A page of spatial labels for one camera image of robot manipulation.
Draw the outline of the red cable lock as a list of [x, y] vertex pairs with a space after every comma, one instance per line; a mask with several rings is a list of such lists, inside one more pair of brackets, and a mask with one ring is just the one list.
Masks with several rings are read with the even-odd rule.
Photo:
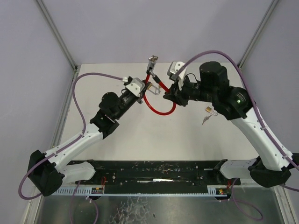
[[159, 95], [154, 95], [148, 90], [146, 91], [143, 100], [146, 106], [155, 114], [159, 116], [168, 116], [175, 112], [177, 105], [175, 103], [165, 103], [163, 102], [162, 96], [169, 91], [169, 87], [161, 80], [161, 78], [155, 73], [154, 69], [157, 61], [152, 62], [148, 59], [148, 64], [146, 67], [146, 77], [145, 83], [153, 83], [155, 86], [161, 86], [161, 93]]

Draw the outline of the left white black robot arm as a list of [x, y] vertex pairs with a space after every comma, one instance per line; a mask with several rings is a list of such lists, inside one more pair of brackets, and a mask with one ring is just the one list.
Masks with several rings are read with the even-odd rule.
[[98, 112], [84, 124], [81, 132], [44, 153], [36, 150], [31, 154], [27, 175], [41, 195], [50, 196], [63, 184], [90, 180], [94, 176], [96, 171], [91, 163], [69, 163], [91, 145], [111, 135], [119, 126], [118, 120], [134, 103], [142, 101], [148, 85], [136, 79], [133, 81], [125, 85], [120, 96], [114, 92], [105, 93]]

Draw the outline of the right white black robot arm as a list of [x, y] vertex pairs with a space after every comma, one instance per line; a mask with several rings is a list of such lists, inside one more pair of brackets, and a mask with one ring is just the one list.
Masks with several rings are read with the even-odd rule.
[[229, 84], [227, 68], [210, 61], [200, 65], [200, 80], [191, 82], [183, 62], [171, 63], [167, 75], [174, 83], [163, 98], [177, 105], [187, 106], [190, 100], [209, 102], [219, 115], [231, 121], [248, 139], [258, 153], [252, 160], [222, 160], [215, 170], [227, 179], [252, 179], [270, 188], [283, 185], [291, 176], [290, 170], [299, 163], [293, 154], [267, 129], [248, 91]]

